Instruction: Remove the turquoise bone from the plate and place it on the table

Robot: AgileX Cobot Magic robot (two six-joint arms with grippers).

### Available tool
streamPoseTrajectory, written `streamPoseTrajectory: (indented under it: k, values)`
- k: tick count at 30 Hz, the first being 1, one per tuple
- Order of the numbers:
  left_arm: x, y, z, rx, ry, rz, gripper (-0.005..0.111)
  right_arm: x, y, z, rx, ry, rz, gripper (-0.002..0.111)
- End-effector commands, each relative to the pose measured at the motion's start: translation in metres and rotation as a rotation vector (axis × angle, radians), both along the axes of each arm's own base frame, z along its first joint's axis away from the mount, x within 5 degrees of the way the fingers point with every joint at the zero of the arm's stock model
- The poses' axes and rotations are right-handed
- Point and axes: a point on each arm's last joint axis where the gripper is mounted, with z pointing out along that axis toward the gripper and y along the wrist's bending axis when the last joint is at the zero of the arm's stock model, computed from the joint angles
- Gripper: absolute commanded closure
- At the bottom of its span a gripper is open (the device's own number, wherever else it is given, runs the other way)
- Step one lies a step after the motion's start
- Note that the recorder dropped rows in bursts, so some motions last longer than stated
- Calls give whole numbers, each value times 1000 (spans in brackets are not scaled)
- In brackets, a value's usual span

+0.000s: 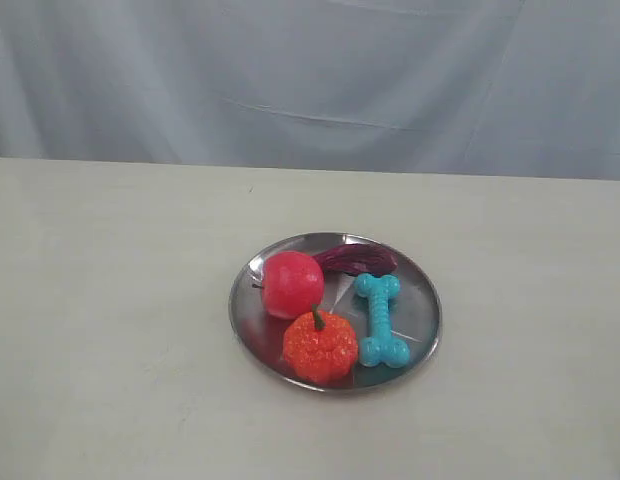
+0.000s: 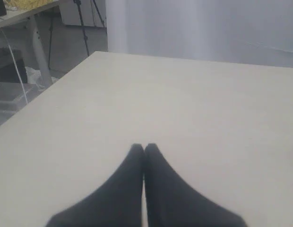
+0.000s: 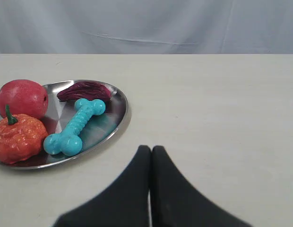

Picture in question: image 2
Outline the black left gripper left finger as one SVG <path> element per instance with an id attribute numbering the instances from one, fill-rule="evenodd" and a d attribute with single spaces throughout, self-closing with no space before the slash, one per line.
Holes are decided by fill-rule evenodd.
<path id="1" fill-rule="evenodd" d="M 140 227 L 145 153 L 133 144 L 129 153 L 96 191 L 54 215 L 49 227 Z"/>

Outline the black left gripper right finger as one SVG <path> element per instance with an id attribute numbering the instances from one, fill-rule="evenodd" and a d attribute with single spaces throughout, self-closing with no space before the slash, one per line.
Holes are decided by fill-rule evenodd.
<path id="1" fill-rule="evenodd" d="M 154 143 L 145 148 L 145 194 L 150 227 L 244 227 L 239 215 L 187 184 Z"/>

